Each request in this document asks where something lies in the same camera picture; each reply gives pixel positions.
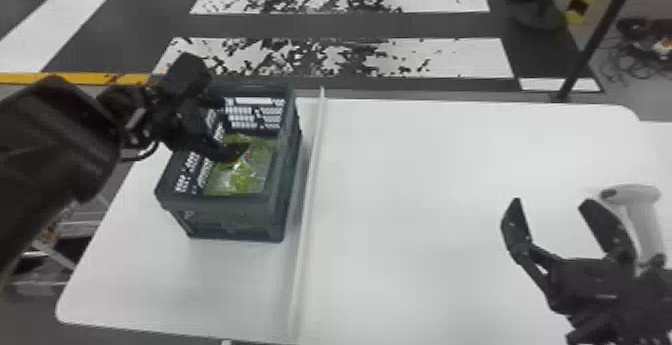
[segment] dark gray crate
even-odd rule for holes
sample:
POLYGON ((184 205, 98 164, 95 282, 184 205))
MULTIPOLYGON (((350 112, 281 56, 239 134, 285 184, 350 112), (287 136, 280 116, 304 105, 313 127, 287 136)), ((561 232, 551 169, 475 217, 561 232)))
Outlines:
POLYGON ((156 197, 190 237, 280 242, 302 139, 294 93, 282 85, 214 83, 208 94, 226 99, 224 109, 203 112, 213 136, 276 138, 262 192, 204 196, 212 161, 180 151, 168 162, 156 197))

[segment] green vegetable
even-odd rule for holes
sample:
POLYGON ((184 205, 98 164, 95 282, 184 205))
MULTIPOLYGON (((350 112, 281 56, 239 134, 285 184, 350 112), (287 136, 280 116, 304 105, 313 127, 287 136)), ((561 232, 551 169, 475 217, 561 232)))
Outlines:
POLYGON ((238 161, 218 163, 212 167, 204 194, 229 196, 263 191, 271 158, 276 149, 276 139, 243 134, 225 135, 222 144, 229 143, 249 143, 250 147, 238 161))

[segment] cable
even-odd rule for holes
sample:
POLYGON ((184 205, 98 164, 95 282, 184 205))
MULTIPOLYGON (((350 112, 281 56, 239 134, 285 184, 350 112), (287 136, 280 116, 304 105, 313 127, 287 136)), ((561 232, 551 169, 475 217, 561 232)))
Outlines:
POLYGON ((133 157, 124 157, 124 158, 121 159, 121 162, 122 162, 122 163, 125 163, 125 162, 138 162, 138 161, 142 161, 142 160, 148 158, 149 156, 153 155, 153 154, 159 149, 159 144, 160 144, 160 142, 158 142, 158 141, 154 141, 154 142, 152 143, 152 145, 149 147, 149 149, 145 150, 144 153, 143 153, 143 152, 140 152, 140 153, 138 153, 137 156, 133 156, 133 157))
POLYGON ((617 40, 617 42, 600 47, 600 49, 608 50, 608 52, 598 71, 609 82, 620 82, 627 86, 626 76, 637 80, 648 80, 655 76, 672 80, 672 74, 666 72, 671 70, 672 66, 666 67, 665 64, 657 60, 633 56, 633 42, 624 37, 609 37, 605 38, 604 41, 613 40, 617 40))

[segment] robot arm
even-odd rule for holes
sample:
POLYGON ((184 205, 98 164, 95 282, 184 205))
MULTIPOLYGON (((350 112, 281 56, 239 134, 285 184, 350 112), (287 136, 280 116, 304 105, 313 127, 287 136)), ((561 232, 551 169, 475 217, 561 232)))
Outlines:
POLYGON ((111 86, 93 99, 50 76, 0 102, 0 271, 60 211, 100 192, 115 166, 159 143, 213 161, 235 161, 248 145, 208 136, 203 113, 224 104, 205 92, 203 61, 183 54, 149 86, 111 86), (122 159, 122 150, 145 150, 122 159))
POLYGON ((585 200, 579 211, 602 259, 563 259, 535 245, 520 199, 504 214, 509 253, 541 289, 549 308, 567 317, 574 344, 664 345, 672 329, 672 271, 652 265, 640 272, 632 240, 611 211, 585 200))

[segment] yellow floor line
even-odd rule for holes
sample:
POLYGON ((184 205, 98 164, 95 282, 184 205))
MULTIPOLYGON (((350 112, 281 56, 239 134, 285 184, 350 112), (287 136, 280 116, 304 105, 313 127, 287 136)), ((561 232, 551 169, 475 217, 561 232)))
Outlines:
POLYGON ((58 75, 78 85, 137 85, 145 84, 148 73, 106 73, 106 72, 17 72, 1 73, 0 84, 31 84, 49 75, 58 75))

